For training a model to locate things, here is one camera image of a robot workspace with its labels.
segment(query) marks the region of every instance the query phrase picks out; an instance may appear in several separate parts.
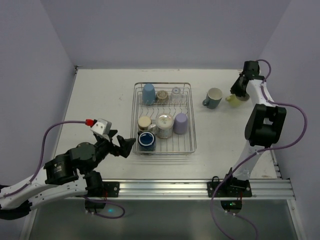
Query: yellow cup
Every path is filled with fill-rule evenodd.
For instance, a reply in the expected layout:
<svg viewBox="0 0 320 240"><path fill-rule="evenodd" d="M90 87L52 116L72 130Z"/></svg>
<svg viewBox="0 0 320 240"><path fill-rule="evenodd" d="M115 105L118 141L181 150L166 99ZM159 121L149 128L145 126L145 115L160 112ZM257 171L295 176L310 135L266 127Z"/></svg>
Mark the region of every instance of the yellow cup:
<svg viewBox="0 0 320 240"><path fill-rule="evenodd" d="M245 103L246 101L241 101L239 100L236 95L232 94L230 96L227 96L225 98L225 100L230 104L230 106L237 108L239 107L241 104Z"/></svg>

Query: tabletop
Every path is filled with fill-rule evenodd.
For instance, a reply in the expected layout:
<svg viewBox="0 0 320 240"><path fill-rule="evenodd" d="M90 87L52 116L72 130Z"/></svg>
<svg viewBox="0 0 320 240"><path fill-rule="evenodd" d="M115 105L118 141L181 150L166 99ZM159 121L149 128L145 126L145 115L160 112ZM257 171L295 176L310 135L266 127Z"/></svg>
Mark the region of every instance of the tabletop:
<svg viewBox="0 0 320 240"><path fill-rule="evenodd" d="M80 69L65 120L105 119L112 122L111 129L130 138L135 83L190 83L197 143L194 153L182 156L131 153L128 158L108 155L96 171L104 179L223 178L242 153L245 126L253 109L250 100L237 108L225 101L238 76L237 69ZM202 105L210 88L223 92L223 99L213 110ZM88 127L65 124L55 154L65 153L82 142L95 142ZM272 153L262 154L251 178L277 178Z"/></svg>

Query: dish rack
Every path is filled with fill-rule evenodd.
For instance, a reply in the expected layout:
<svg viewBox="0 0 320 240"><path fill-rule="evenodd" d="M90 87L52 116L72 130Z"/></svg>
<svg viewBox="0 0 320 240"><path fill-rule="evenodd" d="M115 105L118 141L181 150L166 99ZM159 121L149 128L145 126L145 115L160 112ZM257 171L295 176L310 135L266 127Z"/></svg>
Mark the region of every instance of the dish rack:
<svg viewBox="0 0 320 240"><path fill-rule="evenodd" d="M155 102L152 105L145 105L142 101L142 92L145 84L152 84L155 92L167 91L169 97L172 88L181 89L181 100L169 101L165 103ZM179 113L184 113L188 117L188 130L185 134L176 134L167 139L156 137L155 151L141 151L138 145L138 119L141 116L151 118L152 124L156 122L158 114L170 114L173 118ZM131 138L136 138L132 147L132 152L144 155L188 155L194 153L197 148L195 117L192 102L191 85L187 82L138 82L134 85L132 116L131 116Z"/></svg>

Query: gray mug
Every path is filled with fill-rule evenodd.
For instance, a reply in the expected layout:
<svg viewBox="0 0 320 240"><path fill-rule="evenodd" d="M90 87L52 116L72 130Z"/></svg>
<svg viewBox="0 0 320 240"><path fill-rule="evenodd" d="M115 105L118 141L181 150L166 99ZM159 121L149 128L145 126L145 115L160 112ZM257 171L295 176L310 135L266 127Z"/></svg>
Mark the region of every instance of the gray mug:
<svg viewBox="0 0 320 240"><path fill-rule="evenodd" d="M206 98L203 100L202 105L206 106L208 109L215 109L218 107L221 99L222 99L222 91L219 88L211 88L206 93Z"/></svg>

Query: red connector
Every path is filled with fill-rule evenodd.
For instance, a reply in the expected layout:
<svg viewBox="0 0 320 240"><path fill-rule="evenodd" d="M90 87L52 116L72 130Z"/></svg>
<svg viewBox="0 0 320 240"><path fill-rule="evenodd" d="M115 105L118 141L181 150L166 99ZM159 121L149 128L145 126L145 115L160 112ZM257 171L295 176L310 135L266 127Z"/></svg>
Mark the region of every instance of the red connector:
<svg viewBox="0 0 320 240"><path fill-rule="evenodd" d="M86 119L85 120L85 125L92 127L95 124L95 121L92 119Z"/></svg>

